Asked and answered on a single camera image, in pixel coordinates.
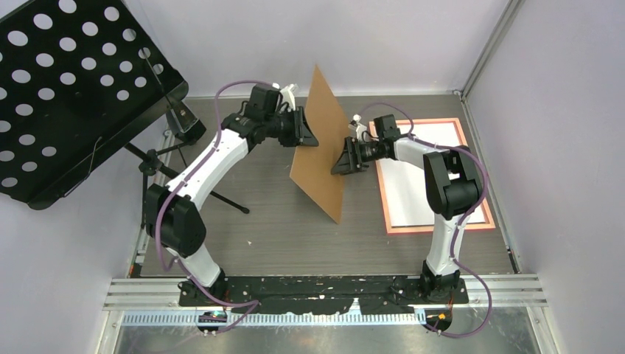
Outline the brown backing board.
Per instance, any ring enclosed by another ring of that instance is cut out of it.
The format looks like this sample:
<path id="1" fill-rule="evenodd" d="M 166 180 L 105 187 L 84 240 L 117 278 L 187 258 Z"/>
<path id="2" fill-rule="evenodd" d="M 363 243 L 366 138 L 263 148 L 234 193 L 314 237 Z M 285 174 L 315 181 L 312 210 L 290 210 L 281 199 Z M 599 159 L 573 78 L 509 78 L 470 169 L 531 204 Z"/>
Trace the brown backing board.
<path id="1" fill-rule="evenodd" d="M 345 183 L 343 176 L 331 174 L 331 169 L 349 135 L 348 118 L 318 66 L 312 74 L 304 113 L 318 146 L 296 148 L 290 178 L 339 224 Z"/>

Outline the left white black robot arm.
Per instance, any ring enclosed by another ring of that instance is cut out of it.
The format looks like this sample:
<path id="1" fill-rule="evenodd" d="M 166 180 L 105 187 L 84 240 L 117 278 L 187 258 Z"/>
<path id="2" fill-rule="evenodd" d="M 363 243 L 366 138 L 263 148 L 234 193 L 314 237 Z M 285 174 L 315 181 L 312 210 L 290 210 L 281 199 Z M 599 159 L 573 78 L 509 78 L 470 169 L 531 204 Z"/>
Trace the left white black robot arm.
<path id="1" fill-rule="evenodd" d="M 147 189 L 146 232 L 189 275 L 189 285 L 208 305 L 225 302 L 226 274 L 205 245 L 207 228 L 200 211 L 225 174 L 266 139 L 286 148 L 317 147 L 304 108 L 296 105 L 295 83 L 253 81 L 250 96 L 235 113 L 219 119 L 211 144 L 165 185 Z"/>

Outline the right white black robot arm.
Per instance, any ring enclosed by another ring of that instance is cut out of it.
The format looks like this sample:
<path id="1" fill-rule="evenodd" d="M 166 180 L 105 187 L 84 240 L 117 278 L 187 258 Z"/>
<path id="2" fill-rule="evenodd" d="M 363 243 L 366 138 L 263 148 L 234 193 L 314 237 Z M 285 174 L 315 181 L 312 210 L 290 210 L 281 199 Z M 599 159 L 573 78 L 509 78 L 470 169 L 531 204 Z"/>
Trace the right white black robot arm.
<path id="1" fill-rule="evenodd" d="M 459 287 L 461 239 L 469 216 L 486 198 L 489 181 L 485 169 L 467 146 L 436 145 L 401 132 L 392 114 L 376 117 L 373 123 L 376 134 L 369 141 L 345 138 L 331 173 L 345 176 L 364 172 L 369 162 L 381 159 L 409 163 L 423 171 L 434 225 L 418 294 L 426 301 L 440 302 Z"/>

